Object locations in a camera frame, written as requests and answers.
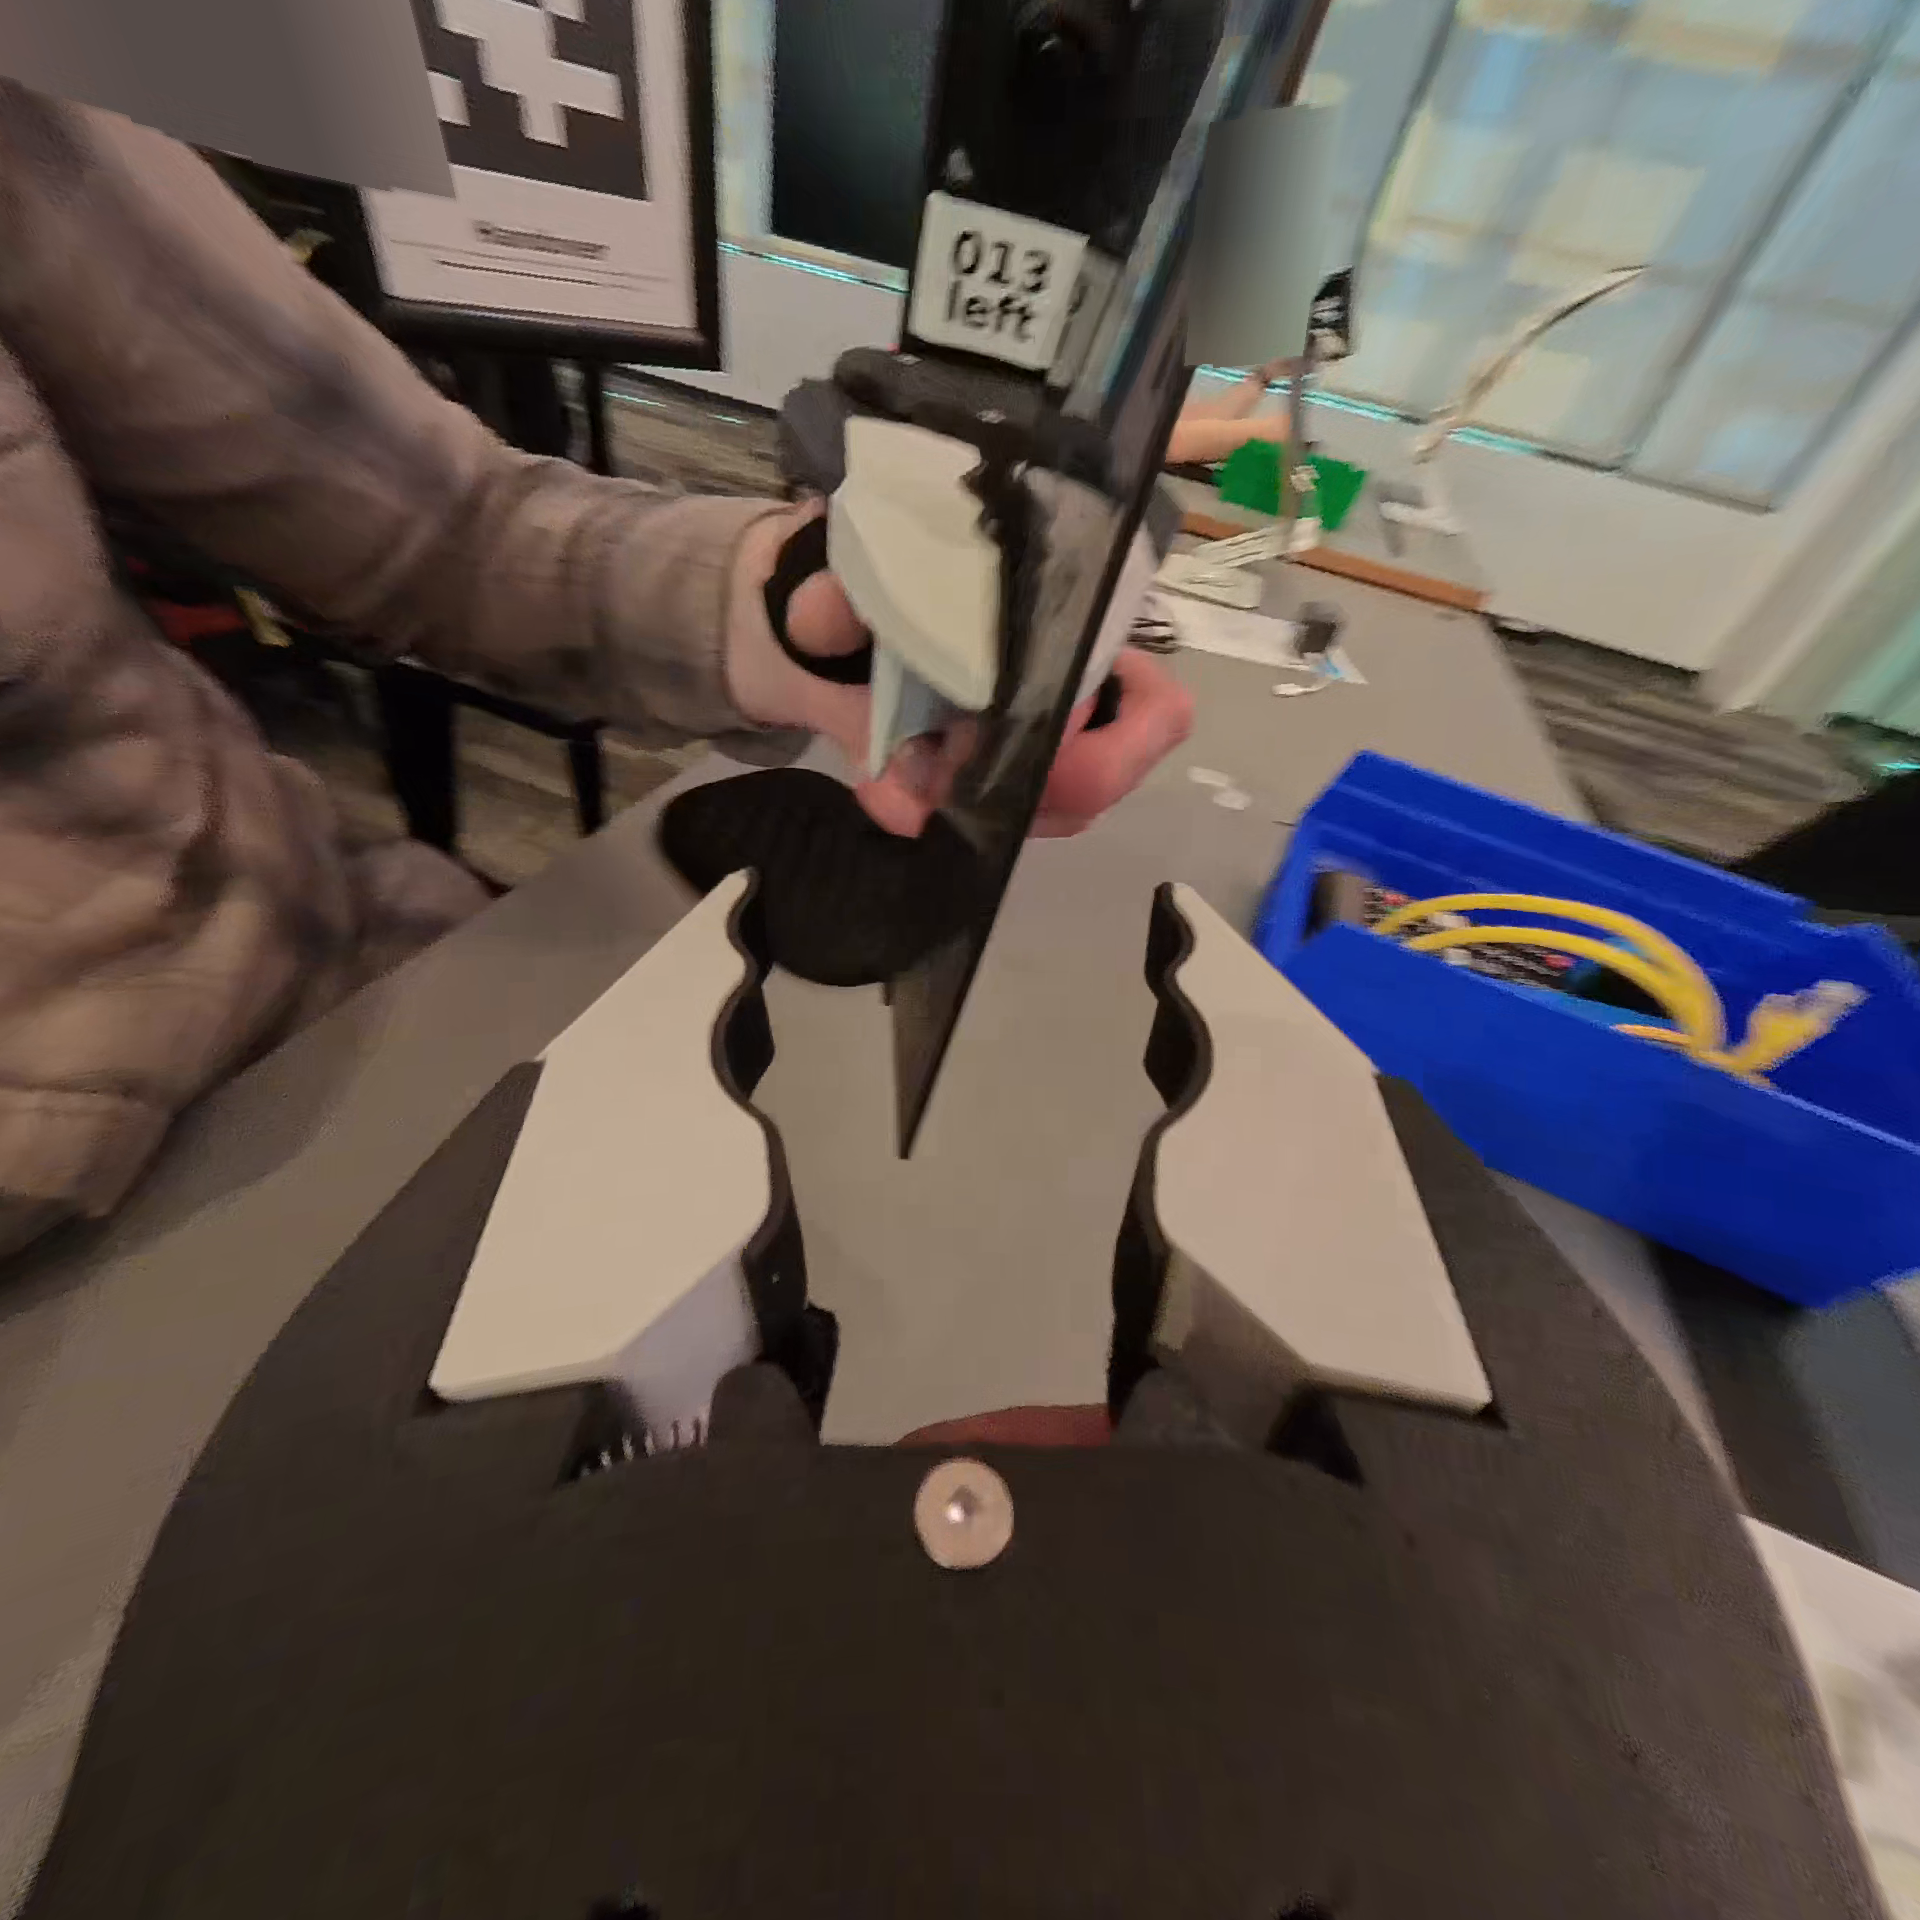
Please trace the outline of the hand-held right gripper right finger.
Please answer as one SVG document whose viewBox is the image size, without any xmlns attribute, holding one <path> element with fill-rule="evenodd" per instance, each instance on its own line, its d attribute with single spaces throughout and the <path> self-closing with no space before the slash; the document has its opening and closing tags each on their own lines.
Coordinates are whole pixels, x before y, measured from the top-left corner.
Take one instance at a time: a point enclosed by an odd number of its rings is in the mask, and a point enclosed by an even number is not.
<svg viewBox="0 0 1920 1920">
<path fill-rule="evenodd" d="M 1173 1371 L 1213 1419 L 1313 1392 L 1495 1403 L 1372 1060 L 1185 885 L 1142 979 L 1142 1136 L 1111 1276 L 1111 1414 Z"/>
</svg>

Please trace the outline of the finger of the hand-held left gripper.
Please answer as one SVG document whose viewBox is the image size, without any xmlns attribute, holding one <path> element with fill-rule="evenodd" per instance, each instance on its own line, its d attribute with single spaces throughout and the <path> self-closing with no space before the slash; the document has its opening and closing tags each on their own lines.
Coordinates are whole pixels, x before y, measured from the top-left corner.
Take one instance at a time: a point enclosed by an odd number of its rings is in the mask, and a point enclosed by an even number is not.
<svg viewBox="0 0 1920 1920">
<path fill-rule="evenodd" d="M 871 634 L 864 773 L 991 706 L 1001 672 L 1001 549 L 976 490 L 977 448 L 923 426 L 852 417 L 827 502 L 827 564 Z"/>
</svg>

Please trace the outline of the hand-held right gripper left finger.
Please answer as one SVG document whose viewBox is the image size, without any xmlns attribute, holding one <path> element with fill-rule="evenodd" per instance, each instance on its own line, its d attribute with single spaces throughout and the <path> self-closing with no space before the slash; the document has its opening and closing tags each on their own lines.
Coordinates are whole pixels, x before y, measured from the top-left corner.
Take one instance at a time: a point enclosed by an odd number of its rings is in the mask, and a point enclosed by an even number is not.
<svg viewBox="0 0 1920 1920">
<path fill-rule="evenodd" d="M 775 1125 L 756 878 L 724 878 L 534 1059 L 429 1374 L 446 1403 L 600 1386 L 711 1406 L 766 1361 L 806 1387 L 806 1262 Z"/>
</svg>

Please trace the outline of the thin black plastic strip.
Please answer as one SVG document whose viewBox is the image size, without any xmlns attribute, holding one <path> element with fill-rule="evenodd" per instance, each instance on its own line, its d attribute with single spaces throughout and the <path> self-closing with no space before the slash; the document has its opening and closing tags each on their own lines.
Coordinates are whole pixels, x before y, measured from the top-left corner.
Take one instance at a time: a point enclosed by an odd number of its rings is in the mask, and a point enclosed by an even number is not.
<svg viewBox="0 0 1920 1920">
<path fill-rule="evenodd" d="M 1259 369 L 1301 356 L 1310 344 L 1311 297 L 1323 277 L 1318 261 L 1328 204 L 1320 186 L 1325 165 L 1311 155 L 1311 136 L 1288 131 L 1279 115 L 1299 96 L 1328 4 L 1235 4 L 1238 83 L 1231 106 L 1207 136 L 1200 186 L 1191 201 L 1185 238 L 1179 242 L 1182 404 L 1198 365 Z M 1103 605 L 1108 616 L 1121 572 L 1112 562 L 1100 572 L 1111 584 Z M 887 993 L 896 1035 L 896 1128 L 903 1157 L 919 1138 L 952 1029 L 1072 714 L 1081 704 L 1107 704 L 1100 685 L 1111 670 L 1085 699 L 1072 699 L 1095 637 L 1095 611 L 1068 611 L 1060 564 L 1047 568 L 1045 611 L 1047 649 L 1028 664 L 1063 670 L 1047 688 L 1049 702 L 1005 714 L 989 712 L 973 720 L 966 729 L 971 753 L 945 805 L 956 829 L 983 867 L 976 920 L 899 974 Z"/>
</svg>

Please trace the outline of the person's left forearm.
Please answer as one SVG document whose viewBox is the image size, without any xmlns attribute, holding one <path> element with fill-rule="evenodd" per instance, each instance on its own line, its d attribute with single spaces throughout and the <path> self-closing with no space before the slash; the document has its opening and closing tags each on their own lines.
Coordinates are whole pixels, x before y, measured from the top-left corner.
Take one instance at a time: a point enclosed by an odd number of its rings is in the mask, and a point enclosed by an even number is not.
<svg viewBox="0 0 1920 1920">
<path fill-rule="evenodd" d="M 92 493 L 283 605 L 668 738 L 780 736 L 751 572 L 780 512 L 536 460 L 446 401 L 181 141 L 5 83 L 5 675 L 134 611 Z"/>
</svg>

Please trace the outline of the person's left hand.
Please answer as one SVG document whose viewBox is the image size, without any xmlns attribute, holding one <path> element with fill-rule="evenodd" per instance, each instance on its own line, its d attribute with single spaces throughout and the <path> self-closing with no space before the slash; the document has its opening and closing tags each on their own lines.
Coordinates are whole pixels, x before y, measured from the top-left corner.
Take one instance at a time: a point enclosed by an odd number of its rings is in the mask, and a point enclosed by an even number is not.
<svg viewBox="0 0 1920 1920">
<path fill-rule="evenodd" d="M 822 664 L 862 656 L 871 643 L 824 564 L 824 505 L 789 502 L 756 518 L 739 554 L 727 616 L 727 690 L 756 729 L 830 741 L 862 776 L 873 694 L 864 682 L 830 678 Z M 1112 668 L 1117 712 L 1089 728 L 1079 708 L 1047 776 L 1030 837 L 1072 837 L 1126 800 L 1192 729 L 1192 698 L 1163 664 L 1134 648 Z M 854 800 L 877 827 L 916 837 L 948 803 L 971 747 L 963 729 L 908 741 Z"/>
</svg>

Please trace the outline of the blue plastic bin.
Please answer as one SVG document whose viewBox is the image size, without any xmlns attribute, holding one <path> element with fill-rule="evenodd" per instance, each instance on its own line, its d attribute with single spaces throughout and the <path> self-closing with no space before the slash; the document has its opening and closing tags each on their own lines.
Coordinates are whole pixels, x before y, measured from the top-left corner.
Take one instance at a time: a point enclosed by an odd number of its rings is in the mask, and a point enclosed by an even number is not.
<svg viewBox="0 0 1920 1920">
<path fill-rule="evenodd" d="M 1736 1035 L 1764 995 L 1848 980 L 1863 1008 L 1752 1085 L 1631 1040 L 1636 988 L 1556 952 L 1406 952 L 1369 921 L 1452 894 L 1621 909 L 1708 972 Z M 1871 923 L 1355 755 L 1299 821 L 1254 948 L 1481 1160 L 1790 1302 L 1916 1280 L 1916 963 Z"/>
</svg>

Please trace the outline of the yellow item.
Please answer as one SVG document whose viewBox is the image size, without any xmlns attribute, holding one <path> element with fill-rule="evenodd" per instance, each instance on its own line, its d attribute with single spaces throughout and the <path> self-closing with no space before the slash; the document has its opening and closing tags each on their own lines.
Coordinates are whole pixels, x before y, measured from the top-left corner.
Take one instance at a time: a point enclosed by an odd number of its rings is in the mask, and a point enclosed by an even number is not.
<svg viewBox="0 0 1920 1920">
<path fill-rule="evenodd" d="M 1627 1020 L 1621 1032 L 1752 1085 L 1824 1040 L 1868 993 L 1848 980 L 1817 980 L 1764 995 L 1741 1034 L 1727 1026 L 1719 990 L 1689 952 L 1621 909 L 1526 894 L 1452 894 L 1406 900 L 1369 921 L 1375 937 L 1414 954 L 1534 948 L 1615 976 L 1636 988 L 1660 1021 Z"/>
</svg>

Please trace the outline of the framed tag poster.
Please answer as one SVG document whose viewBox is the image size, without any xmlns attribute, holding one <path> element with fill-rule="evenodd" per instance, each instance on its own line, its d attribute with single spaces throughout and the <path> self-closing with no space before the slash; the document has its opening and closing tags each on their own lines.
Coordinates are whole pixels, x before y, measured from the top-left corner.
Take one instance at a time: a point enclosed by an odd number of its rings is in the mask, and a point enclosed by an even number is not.
<svg viewBox="0 0 1920 1920">
<path fill-rule="evenodd" d="M 359 194 L 413 346 L 719 370 L 713 6 L 413 3 L 446 196 Z"/>
</svg>

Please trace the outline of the black wall screen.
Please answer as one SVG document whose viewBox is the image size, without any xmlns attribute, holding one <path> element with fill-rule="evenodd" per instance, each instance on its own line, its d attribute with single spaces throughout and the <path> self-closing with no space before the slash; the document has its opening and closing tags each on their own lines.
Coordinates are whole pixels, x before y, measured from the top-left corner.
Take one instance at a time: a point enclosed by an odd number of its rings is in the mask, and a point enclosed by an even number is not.
<svg viewBox="0 0 1920 1920">
<path fill-rule="evenodd" d="M 944 3 L 777 3 L 771 234 L 905 272 Z"/>
</svg>

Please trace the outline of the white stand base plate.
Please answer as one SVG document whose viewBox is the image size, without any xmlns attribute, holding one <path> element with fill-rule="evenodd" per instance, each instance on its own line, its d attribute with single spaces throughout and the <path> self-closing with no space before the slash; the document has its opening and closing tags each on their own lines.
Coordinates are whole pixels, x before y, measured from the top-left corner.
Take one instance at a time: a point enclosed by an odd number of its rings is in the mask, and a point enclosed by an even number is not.
<svg viewBox="0 0 1920 1920">
<path fill-rule="evenodd" d="M 1918 1593 L 1760 1521 L 1772 1579 L 1829 1730 L 1880 1906 L 1918 1916 Z"/>
</svg>

